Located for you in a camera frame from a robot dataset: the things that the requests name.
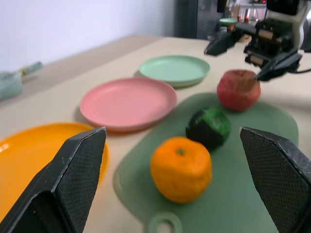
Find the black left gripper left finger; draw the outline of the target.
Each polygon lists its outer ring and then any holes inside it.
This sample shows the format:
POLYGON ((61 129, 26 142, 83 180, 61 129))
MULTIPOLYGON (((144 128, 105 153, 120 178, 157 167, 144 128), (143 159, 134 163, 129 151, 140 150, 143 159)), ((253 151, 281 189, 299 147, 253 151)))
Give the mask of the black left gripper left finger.
POLYGON ((2 233, 81 233, 97 190, 106 129, 68 138, 0 223, 2 233))

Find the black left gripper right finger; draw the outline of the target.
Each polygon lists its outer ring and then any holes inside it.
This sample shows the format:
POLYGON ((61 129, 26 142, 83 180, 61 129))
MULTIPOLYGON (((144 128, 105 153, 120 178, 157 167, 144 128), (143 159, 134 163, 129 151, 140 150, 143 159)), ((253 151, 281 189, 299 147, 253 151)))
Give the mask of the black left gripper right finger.
POLYGON ((311 231, 311 161, 289 139, 248 127, 240 139, 255 188, 280 233, 311 231))

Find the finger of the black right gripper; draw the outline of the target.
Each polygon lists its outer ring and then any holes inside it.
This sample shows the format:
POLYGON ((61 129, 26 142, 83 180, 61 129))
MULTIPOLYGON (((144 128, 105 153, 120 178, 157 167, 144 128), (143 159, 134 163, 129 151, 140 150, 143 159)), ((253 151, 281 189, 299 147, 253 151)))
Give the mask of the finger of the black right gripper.
POLYGON ((257 81, 268 82, 286 73, 296 73, 301 58, 302 55, 297 51, 277 55, 261 67, 261 71, 257 74, 257 81))
POLYGON ((235 44, 244 36, 254 35, 256 28, 250 24, 238 22, 232 31, 222 34, 212 40, 204 50, 204 55, 218 56, 226 53, 228 49, 235 46, 235 44))

